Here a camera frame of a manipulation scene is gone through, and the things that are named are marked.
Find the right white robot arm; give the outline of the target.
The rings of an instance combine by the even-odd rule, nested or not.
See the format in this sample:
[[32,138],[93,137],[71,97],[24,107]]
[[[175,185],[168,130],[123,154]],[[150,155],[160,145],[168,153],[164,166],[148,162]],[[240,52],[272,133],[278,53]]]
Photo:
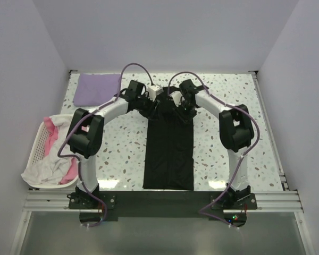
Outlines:
[[168,96],[183,121],[192,120],[197,108],[203,108],[217,117],[220,141],[227,149],[229,159],[226,202],[233,209],[239,208],[251,193],[245,157],[251,148],[254,129],[247,106],[229,106],[213,96],[207,86],[196,86],[190,79],[184,80],[178,90],[168,93]]

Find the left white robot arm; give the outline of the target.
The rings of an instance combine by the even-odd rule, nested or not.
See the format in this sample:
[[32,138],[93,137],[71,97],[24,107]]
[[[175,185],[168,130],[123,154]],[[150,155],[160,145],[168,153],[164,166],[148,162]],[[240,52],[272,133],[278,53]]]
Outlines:
[[83,191],[81,203],[87,208],[99,204],[99,184],[96,177],[95,157],[103,142],[104,125],[115,118],[137,110],[144,117],[154,116],[159,105],[157,97],[163,93],[161,86],[132,80],[112,99],[93,110],[78,108],[72,117],[65,143],[70,147],[70,157],[78,162],[77,189]]

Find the black t shirt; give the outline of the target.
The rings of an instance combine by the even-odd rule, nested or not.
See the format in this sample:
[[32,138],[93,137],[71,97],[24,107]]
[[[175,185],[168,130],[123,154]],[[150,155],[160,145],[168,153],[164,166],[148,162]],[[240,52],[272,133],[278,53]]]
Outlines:
[[167,97],[157,97],[155,114],[148,120],[144,189],[194,190],[194,122],[182,121]]

